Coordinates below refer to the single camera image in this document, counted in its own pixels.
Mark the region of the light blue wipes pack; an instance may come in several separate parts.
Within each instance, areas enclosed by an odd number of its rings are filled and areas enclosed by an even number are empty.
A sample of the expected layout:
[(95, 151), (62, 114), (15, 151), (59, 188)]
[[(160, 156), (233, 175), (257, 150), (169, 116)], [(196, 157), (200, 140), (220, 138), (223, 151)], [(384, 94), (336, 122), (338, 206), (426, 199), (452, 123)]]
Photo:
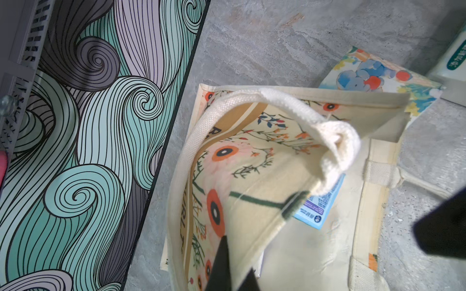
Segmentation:
[(337, 183), (326, 195), (309, 197), (294, 214), (294, 218), (308, 226), (320, 230), (340, 192), (344, 179), (345, 174), (342, 174), (337, 180)]

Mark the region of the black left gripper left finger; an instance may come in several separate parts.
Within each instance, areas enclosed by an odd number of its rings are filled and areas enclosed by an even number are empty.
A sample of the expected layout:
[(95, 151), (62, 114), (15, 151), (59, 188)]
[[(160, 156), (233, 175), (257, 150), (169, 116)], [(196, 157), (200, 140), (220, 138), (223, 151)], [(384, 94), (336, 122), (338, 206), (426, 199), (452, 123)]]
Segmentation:
[(231, 291), (229, 249), (227, 236), (223, 236), (216, 253), (205, 291)]

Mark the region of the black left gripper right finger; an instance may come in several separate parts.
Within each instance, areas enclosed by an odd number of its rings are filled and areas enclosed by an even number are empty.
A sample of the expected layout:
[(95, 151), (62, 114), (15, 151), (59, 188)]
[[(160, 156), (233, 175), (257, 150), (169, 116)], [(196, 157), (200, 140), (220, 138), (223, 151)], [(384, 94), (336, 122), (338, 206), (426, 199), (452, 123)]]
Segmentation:
[(260, 291), (257, 278), (255, 276), (253, 269), (249, 271), (245, 280), (242, 282), (241, 286), (238, 288), (238, 291)]

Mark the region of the floral canvas tote bag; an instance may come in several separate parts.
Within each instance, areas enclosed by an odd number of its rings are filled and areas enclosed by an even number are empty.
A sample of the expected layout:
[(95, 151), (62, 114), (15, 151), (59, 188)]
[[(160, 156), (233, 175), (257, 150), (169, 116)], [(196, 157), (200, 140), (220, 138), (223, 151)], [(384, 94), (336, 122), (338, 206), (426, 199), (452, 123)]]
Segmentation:
[[(383, 207), (403, 183), (451, 193), (397, 164), (407, 93), (199, 86), (167, 199), (161, 263), (174, 291), (205, 291), (227, 236), (232, 291), (386, 291)], [(320, 230), (294, 214), (345, 174)]]

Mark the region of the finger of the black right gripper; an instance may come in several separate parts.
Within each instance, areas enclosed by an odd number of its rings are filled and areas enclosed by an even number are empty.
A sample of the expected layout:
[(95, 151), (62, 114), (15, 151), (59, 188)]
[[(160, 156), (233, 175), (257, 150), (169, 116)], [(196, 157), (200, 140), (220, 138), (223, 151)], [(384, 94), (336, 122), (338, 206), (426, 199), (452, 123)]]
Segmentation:
[(418, 220), (413, 226), (419, 248), (428, 255), (466, 258), (466, 190)]

